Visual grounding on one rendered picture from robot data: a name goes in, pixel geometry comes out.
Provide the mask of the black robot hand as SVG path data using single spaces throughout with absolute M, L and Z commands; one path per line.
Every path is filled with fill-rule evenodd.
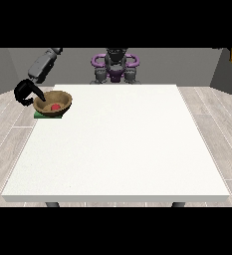
M 231 49 L 230 48 L 220 48 L 221 54 L 220 54 L 220 61 L 231 61 Z
M 43 92 L 29 79 L 22 80 L 14 89 L 16 101 L 25 107 L 34 103 L 34 99 L 29 98 L 31 93 L 34 93 L 43 102 L 46 100 Z

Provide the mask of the brown wooden bowl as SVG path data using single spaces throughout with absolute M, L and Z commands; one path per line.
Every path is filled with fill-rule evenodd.
M 45 101 L 39 97 L 34 100 L 33 107 L 41 115 L 49 118 L 62 116 L 72 104 L 72 96 L 64 91 L 50 91 L 44 94 Z M 52 105 L 60 106 L 58 110 L 53 110 Z

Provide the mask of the green square pad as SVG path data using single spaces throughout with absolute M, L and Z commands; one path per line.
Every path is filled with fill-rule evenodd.
M 44 116 L 37 111 L 34 112 L 34 119 L 61 119 L 63 116 L 56 116 L 56 117 L 47 117 Z

